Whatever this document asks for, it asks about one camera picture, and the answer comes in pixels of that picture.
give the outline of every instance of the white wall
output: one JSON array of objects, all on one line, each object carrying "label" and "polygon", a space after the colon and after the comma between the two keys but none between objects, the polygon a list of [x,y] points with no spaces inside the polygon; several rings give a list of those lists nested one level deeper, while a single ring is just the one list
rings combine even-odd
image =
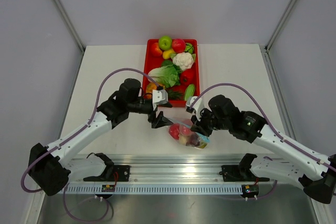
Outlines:
[{"label": "white wall", "polygon": [[81,56],[51,0],[0,0],[0,31],[0,216],[18,224],[30,148],[56,139]]},{"label": "white wall", "polygon": [[86,45],[145,44],[162,34],[199,43],[260,43],[289,0],[62,0]]},{"label": "white wall", "polygon": [[[271,48],[297,138],[336,153],[336,0],[299,0]],[[332,210],[336,220],[336,199]]]}]

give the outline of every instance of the green lettuce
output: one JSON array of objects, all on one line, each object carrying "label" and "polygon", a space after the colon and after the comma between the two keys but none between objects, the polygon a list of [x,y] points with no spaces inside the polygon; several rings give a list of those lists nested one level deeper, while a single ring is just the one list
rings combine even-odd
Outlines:
[{"label": "green lettuce", "polygon": [[180,84],[180,78],[178,77],[179,72],[173,65],[154,68],[148,75],[152,77],[154,81],[165,85],[166,88]]}]

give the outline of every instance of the tomato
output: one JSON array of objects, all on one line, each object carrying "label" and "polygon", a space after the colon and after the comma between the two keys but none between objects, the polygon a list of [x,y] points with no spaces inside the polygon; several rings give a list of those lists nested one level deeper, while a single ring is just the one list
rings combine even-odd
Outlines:
[{"label": "tomato", "polygon": [[178,140],[180,135],[180,125],[178,123],[174,123],[169,127],[168,132],[170,136],[172,136],[175,140]]}]

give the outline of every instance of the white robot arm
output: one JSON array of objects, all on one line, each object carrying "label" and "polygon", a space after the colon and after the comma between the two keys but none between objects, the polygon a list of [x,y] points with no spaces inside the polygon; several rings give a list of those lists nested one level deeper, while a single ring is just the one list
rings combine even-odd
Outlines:
[{"label": "white robot arm", "polygon": [[285,134],[272,129],[260,115],[239,111],[223,95],[210,99],[209,109],[202,98],[192,97],[186,110],[194,113],[191,130],[210,136],[213,130],[228,130],[234,137],[254,143],[284,158],[288,163],[246,154],[234,171],[247,181],[270,178],[297,186],[311,198],[329,204],[336,187],[336,157],[317,153]]},{"label": "white robot arm", "polygon": [[[171,108],[167,92],[159,87],[153,90],[152,99],[144,100],[139,96],[140,89],[138,80],[126,79],[119,91],[103,102],[88,122],[48,146],[37,144],[31,149],[28,174],[48,196],[58,193],[68,182],[78,179],[114,181],[113,174],[119,167],[104,154],[98,153],[88,159],[73,158],[98,136],[125,121],[130,112],[147,114],[154,129],[173,124],[163,116],[163,112],[156,116],[158,105]],[[237,139],[262,146],[288,162],[270,161],[246,154],[234,171],[235,175],[238,173],[245,181],[276,179],[303,189],[319,202],[330,203],[336,187],[336,155],[328,157],[299,144],[274,129],[258,114],[239,111],[223,95],[213,97],[208,105],[211,110],[204,107],[201,98],[192,97],[187,101],[186,110],[195,114],[192,116],[192,131],[210,136],[213,130],[228,130]],[[119,174],[119,181],[122,181],[122,176],[123,173]],[[124,181],[127,181],[128,176],[129,172],[126,172]]]},{"label": "white robot arm", "polygon": [[[73,158],[97,137],[125,121],[130,112],[147,114],[154,129],[173,124],[163,116],[162,111],[156,116],[158,105],[172,107],[168,103],[167,92],[159,87],[153,90],[152,99],[144,100],[139,96],[140,89],[138,80],[126,79],[120,85],[119,91],[97,108],[92,120],[89,120],[91,123],[84,123],[48,146],[36,144],[30,150],[29,166],[50,152],[28,172],[48,196],[58,193],[68,182],[78,179],[93,182],[114,181],[113,174],[120,166],[115,166],[106,155],[98,153],[88,159]],[[123,181],[123,176],[128,178],[129,172],[118,174],[119,181]]]}]

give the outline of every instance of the red tray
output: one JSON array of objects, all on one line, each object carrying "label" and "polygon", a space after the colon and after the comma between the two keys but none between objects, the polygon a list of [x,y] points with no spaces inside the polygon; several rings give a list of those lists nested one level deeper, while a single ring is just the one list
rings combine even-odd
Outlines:
[{"label": "red tray", "polygon": [[[195,71],[195,80],[194,83],[196,90],[195,90],[195,94],[196,96],[199,96],[199,73],[198,73],[198,52],[197,52],[197,41],[195,39],[184,39],[184,41],[186,43],[190,43],[194,46],[194,54],[196,54],[196,60],[195,63],[193,64],[193,66],[191,67],[191,69],[193,69]],[[149,39],[147,42],[147,50],[146,50],[146,59],[145,59],[145,67],[144,67],[144,72],[145,73],[149,73],[149,71],[151,71],[153,68],[159,68],[162,64],[162,62],[164,61],[164,59],[162,57],[154,57],[152,56],[152,54],[150,53],[150,47],[153,43],[155,42],[159,42],[159,39]],[[143,77],[143,81],[142,81],[142,88],[143,90],[146,90],[147,85],[149,84],[149,80],[146,77]],[[178,100],[169,100],[169,102],[173,105],[173,107],[178,107],[178,108],[183,108],[185,107],[185,103],[186,101],[178,101]]]}]

